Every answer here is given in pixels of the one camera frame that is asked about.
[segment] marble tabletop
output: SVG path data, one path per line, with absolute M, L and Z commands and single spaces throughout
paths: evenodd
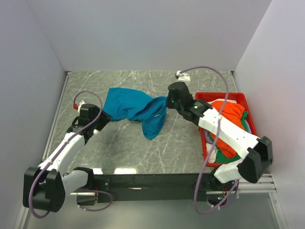
M 222 72 L 229 84 L 230 92 L 236 92 L 231 72 Z M 95 71 L 71 72 L 63 94 L 58 119 L 47 154 L 62 141 L 67 128 L 78 113 L 72 108 L 75 94 L 82 90 L 96 92 L 106 100 L 110 87 L 141 90 L 152 97 L 166 96 L 167 87 L 176 81 L 175 71 Z M 190 93 L 223 92 L 222 79 L 211 71 L 189 72 Z M 79 96 L 99 106 L 90 94 Z M 122 120 L 108 123 L 94 135 L 87 145 L 77 153 L 68 171 L 75 167 L 101 168 L 104 174 L 159 174 L 197 173 L 203 163 L 203 150 L 198 127 L 184 120 L 175 110 L 167 110 L 162 131 L 148 140 L 142 133 L 141 123 Z

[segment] white wall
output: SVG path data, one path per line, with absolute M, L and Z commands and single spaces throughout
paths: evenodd
M 28 0 L 65 70 L 235 70 L 271 0 Z
M 273 0 L 234 74 L 258 133 L 273 141 L 271 171 L 291 229 L 305 223 L 304 11 L 304 0 Z
M 42 158 L 64 71 L 25 0 L 0 1 L 0 228 L 13 227 L 23 174 Z

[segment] red connector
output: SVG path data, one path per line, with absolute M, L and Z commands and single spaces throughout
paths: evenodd
M 77 104 L 73 104 L 73 108 L 74 108 L 75 110 L 78 110 L 78 105 L 77 105 Z

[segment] pile of clothes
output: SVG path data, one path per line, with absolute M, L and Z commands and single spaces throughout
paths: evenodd
M 224 99 L 216 99 L 209 102 L 209 104 L 211 104 L 212 107 L 214 107 L 217 111 L 220 111 L 223 103 Z M 248 112 L 245 111 L 245 108 L 238 104 L 235 100 L 227 100 L 222 115 L 238 127 L 251 133 L 250 126 L 246 121 Z M 204 137 L 206 142 L 206 150 L 209 152 L 214 142 L 215 135 L 208 132 L 207 130 L 204 130 Z M 221 139 L 218 139 L 216 148 L 212 151 L 208 162 L 230 163 L 238 159 L 240 159 L 239 155 L 227 143 Z

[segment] green cloth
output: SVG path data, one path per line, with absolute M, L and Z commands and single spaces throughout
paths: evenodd
M 248 126 L 246 124 L 246 118 L 248 116 L 248 113 L 249 112 L 245 111 L 243 113 L 242 118 L 241 118 L 241 123 L 244 127 L 244 130 L 247 131 L 247 132 L 249 132 Z M 214 139 L 212 138 L 210 132 L 208 133 L 208 136 L 209 136 L 210 140 L 212 142 L 214 142 Z M 217 156 L 216 156 L 215 163 L 230 163 L 230 162 L 234 162 L 234 161 L 237 161 L 238 159 L 240 159 L 240 157 L 238 155 L 236 155 L 235 157 L 232 157 L 232 158 L 227 158 L 218 147 L 217 147 L 217 149 L 218 149 L 218 151 L 217 151 Z

